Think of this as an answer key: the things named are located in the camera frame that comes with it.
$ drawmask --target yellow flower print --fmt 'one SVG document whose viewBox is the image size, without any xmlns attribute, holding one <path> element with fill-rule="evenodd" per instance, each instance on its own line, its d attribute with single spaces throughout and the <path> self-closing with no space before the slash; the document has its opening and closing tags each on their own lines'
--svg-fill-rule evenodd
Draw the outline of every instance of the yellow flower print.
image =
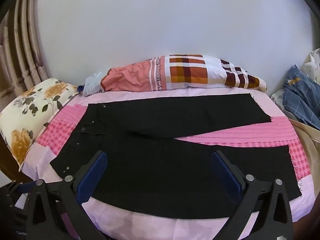
<svg viewBox="0 0 320 240">
<path fill-rule="evenodd" d="M 288 84 L 291 86 L 292 84 L 295 84 L 299 80 L 301 80 L 301 78 L 299 77 L 296 77 L 294 80 L 288 79 Z"/>
<path fill-rule="evenodd" d="M 16 157 L 18 163 L 21 165 L 24 161 L 26 153 L 31 146 L 31 138 L 29 132 L 26 129 L 22 129 L 21 132 L 14 130 L 11 132 L 11 152 Z"/>
<path fill-rule="evenodd" d="M 57 95 L 61 95 L 67 88 L 68 84 L 65 82 L 60 82 L 55 84 L 52 87 L 49 87 L 45 92 L 45 98 L 53 98 Z"/>
<path fill-rule="evenodd" d="M 24 98 L 27 97 L 30 93 L 33 92 L 33 90 L 35 90 L 35 88 L 36 87 L 33 87 L 33 88 L 29 89 L 28 91 L 24 92 L 21 96 L 24 97 Z"/>
</svg>

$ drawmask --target metal screw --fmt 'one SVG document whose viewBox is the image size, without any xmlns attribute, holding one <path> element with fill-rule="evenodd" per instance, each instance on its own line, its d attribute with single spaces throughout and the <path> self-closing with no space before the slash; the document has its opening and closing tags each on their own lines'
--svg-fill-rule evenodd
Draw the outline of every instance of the metal screw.
<svg viewBox="0 0 320 240">
<path fill-rule="evenodd" d="M 71 175 L 68 175 L 68 176 L 66 176 L 66 177 L 64 178 L 64 180 L 65 180 L 66 182 L 72 181 L 72 179 L 73 179 L 73 177 L 72 177 Z"/>
<path fill-rule="evenodd" d="M 43 179 L 38 179 L 37 182 L 36 182 L 36 185 L 40 186 L 42 183 L 43 183 Z"/>
<path fill-rule="evenodd" d="M 276 184 L 278 184 L 278 185 L 282 185 L 282 180 L 280 180 L 280 179 L 276 179 Z"/>
<path fill-rule="evenodd" d="M 245 178 L 246 178 L 248 181 L 253 181 L 253 180 L 254 180 L 254 176 L 252 176 L 251 174 L 248 174 L 247 176 L 245 176 Z"/>
</svg>

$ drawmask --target curtain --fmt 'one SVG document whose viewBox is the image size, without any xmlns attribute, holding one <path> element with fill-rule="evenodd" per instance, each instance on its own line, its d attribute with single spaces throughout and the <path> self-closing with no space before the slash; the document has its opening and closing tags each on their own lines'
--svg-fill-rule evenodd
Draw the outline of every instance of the curtain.
<svg viewBox="0 0 320 240">
<path fill-rule="evenodd" d="M 16 0 L 0 23 L 0 112 L 46 79 L 36 39 L 34 0 Z"/>
</svg>

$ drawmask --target black fabric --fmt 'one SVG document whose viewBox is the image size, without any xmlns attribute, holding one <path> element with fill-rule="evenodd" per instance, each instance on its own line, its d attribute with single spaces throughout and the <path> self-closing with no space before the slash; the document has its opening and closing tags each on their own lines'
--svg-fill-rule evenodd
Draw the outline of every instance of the black fabric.
<svg viewBox="0 0 320 240">
<path fill-rule="evenodd" d="M 164 138 L 271 122 L 249 93 L 112 102 L 103 113 L 117 129 Z"/>
<path fill-rule="evenodd" d="M 203 98 L 215 100 L 214 97 Z M 122 107 L 134 109 L 136 102 L 137 100 L 127 101 L 128 104 Z M 227 107 L 225 103 L 216 109 Z M 111 122 L 113 114 L 110 115 L 108 111 L 106 115 L 110 104 L 113 103 L 89 105 L 69 140 L 51 162 L 58 175 L 65 177 L 74 175 L 98 150 L 106 152 L 108 167 L 92 195 L 98 200 L 126 210 L 160 217 L 228 217 L 236 207 L 228 200 L 211 168 L 211 153 L 218 149 L 244 174 L 253 174 L 263 181 L 280 178 L 284 181 L 290 200 L 301 195 L 288 146 L 208 146 L 141 135 L 116 129 L 116 122 Z M 159 126 L 166 127 L 164 122 L 165 118 Z M 170 124 L 172 129 L 180 132 L 180 119 L 171 119 L 170 122 L 173 122 Z"/>
</svg>

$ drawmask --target pillow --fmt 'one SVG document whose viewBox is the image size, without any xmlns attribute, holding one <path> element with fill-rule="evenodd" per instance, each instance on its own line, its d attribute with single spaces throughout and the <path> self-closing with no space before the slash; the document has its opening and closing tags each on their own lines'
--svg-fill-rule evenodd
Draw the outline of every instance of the pillow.
<svg viewBox="0 0 320 240">
<path fill-rule="evenodd" d="M 83 95 L 106 91 L 145 92 L 180 88 L 240 87 L 267 90 L 266 83 L 225 60 L 203 55 L 167 55 L 87 77 Z"/>
<path fill-rule="evenodd" d="M 24 92 L 0 113 L 0 133 L 19 164 L 19 171 L 49 120 L 77 93 L 76 86 L 50 78 Z"/>
</svg>

